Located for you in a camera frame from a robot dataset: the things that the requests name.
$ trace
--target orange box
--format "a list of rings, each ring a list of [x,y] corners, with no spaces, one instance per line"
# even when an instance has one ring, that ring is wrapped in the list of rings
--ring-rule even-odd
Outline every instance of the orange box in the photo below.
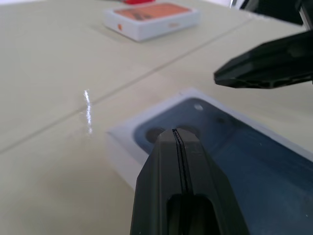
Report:
[[[170,2],[154,2],[105,11],[105,25],[136,41],[191,27],[200,21],[198,10]]]

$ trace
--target orange label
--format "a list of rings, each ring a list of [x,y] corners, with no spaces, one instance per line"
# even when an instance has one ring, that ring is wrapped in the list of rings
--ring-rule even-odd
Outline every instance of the orange label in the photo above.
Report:
[[[191,11],[190,9],[172,3],[160,3],[151,6],[116,10],[115,13],[136,21],[147,21],[157,18],[177,15]]]

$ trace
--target table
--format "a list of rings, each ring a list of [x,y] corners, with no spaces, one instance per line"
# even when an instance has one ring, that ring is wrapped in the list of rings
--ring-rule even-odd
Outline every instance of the table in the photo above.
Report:
[[[311,84],[258,91],[213,82],[231,57],[304,28],[180,2],[201,10],[201,24],[141,44],[102,26],[101,10],[118,2],[0,7],[1,234],[128,234],[134,192],[108,164],[104,133],[191,86],[313,151]]]

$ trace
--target white box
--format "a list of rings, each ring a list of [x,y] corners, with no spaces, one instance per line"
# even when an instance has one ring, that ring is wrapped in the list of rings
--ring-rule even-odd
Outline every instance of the white box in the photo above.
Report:
[[[197,9],[170,2],[154,2],[105,11],[106,27],[135,41],[143,41],[197,25]]]
[[[148,159],[148,154],[138,146],[134,140],[134,132],[143,123],[157,117],[159,114],[175,107],[184,100],[190,98],[202,99],[218,109],[232,115],[234,118],[246,123],[255,130],[265,134],[276,142],[291,149],[306,159],[313,161],[313,154],[290,142],[282,136],[267,129],[256,121],[233,111],[213,98],[199,92],[194,88],[180,92],[178,95],[151,107],[150,109],[142,112],[141,114],[133,117],[120,125],[110,129],[106,133],[106,156],[110,161],[112,167],[118,174],[135,190],[137,177]]]

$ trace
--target beige table surface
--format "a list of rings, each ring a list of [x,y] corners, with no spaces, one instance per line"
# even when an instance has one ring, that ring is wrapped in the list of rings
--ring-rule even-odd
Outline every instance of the beige table surface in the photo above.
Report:
[[[203,12],[199,27],[136,44],[101,26],[108,5],[118,3],[0,7],[1,235],[128,234],[134,192],[108,165],[104,133],[184,88],[313,151],[311,84],[235,90],[212,75],[229,58],[303,28],[190,1]]]

